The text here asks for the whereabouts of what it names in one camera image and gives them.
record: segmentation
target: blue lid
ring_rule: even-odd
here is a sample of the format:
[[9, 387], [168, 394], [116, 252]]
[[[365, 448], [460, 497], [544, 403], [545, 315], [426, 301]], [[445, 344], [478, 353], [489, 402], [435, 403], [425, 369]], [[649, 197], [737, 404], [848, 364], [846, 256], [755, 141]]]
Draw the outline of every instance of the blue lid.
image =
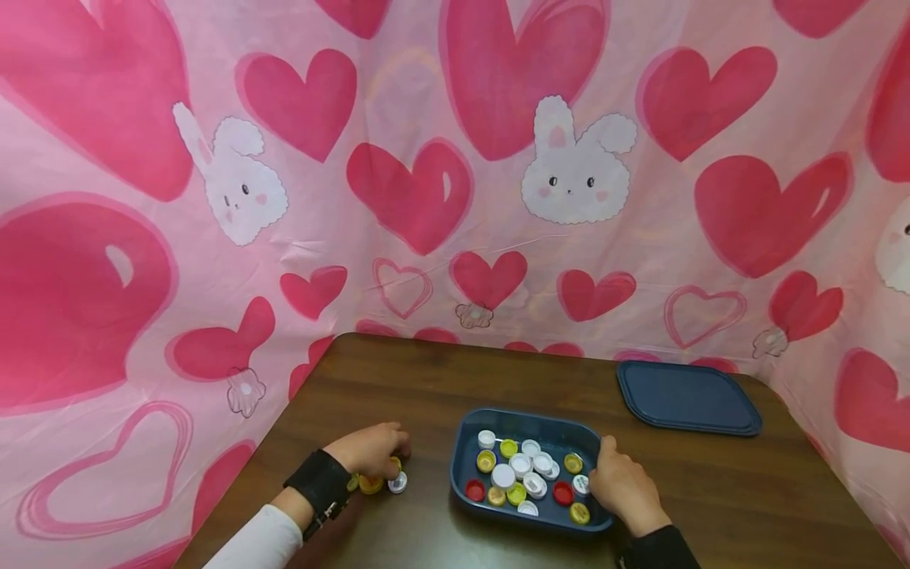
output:
[[732, 377], [713, 368], [623, 361], [616, 372], [636, 417], [655, 427], [754, 437], [762, 416]]

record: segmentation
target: pink curtain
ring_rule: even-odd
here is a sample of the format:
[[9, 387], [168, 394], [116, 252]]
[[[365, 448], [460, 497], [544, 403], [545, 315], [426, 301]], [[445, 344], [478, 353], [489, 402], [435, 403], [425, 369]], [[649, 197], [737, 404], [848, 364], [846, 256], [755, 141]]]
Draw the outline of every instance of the pink curtain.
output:
[[352, 330], [753, 374], [910, 554], [905, 0], [0, 5], [16, 566], [169, 566]]

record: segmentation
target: child's hand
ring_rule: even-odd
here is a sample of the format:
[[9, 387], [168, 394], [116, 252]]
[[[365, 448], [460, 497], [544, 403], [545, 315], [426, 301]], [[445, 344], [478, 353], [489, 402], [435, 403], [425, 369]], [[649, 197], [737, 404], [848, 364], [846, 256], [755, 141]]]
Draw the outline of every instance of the child's hand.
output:
[[601, 439], [597, 468], [589, 479], [594, 498], [620, 516], [633, 537], [644, 537], [672, 523], [661, 507], [654, 481], [640, 464], [616, 452], [613, 437]]

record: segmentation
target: bunny illustration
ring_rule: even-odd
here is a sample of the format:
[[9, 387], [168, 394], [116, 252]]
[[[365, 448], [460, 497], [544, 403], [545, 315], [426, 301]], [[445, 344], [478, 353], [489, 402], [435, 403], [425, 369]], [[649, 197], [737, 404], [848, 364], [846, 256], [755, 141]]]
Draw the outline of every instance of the bunny illustration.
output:
[[887, 287], [910, 294], [910, 198], [901, 203], [885, 226], [875, 252], [875, 266]]
[[189, 155], [206, 182], [208, 205], [218, 225], [240, 247], [288, 211], [288, 195], [278, 173], [252, 158], [265, 143], [256, 125], [236, 117], [221, 121], [212, 149], [196, 118], [183, 103], [173, 108], [174, 120]]
[[629, 196], [631, 176], [616, 157], [629, 152], [638, 128], [628, 117], [600, 118], [577, 140], [562, 97], [545, 97], [534, 117], [537, 156], [524, 172], [528, 211], [554, 223], [593, 223], [615, 217]]

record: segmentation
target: wooden table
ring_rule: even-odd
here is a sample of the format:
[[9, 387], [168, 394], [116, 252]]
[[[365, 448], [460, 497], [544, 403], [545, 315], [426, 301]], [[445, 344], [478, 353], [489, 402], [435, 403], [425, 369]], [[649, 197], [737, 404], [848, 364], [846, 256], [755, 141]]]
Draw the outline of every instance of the wooden table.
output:
[[737, 380], [764, 419], [754, 439], [657, 430], [625, 408], [612, 361], [345, 335], [307, 380], [185, 551], [205, 564], [309, 452], [372, 423], [413, 436], [408, 490], [358, 494], [289, 567], [614, 567], [617, 524], [592, 543], [489, 523], [456, 508], [449, 459], [461, 417], [483, 406], [564, 417], [617, 437], [656, 481], [704, 569], [901, 564], [777, 397]]

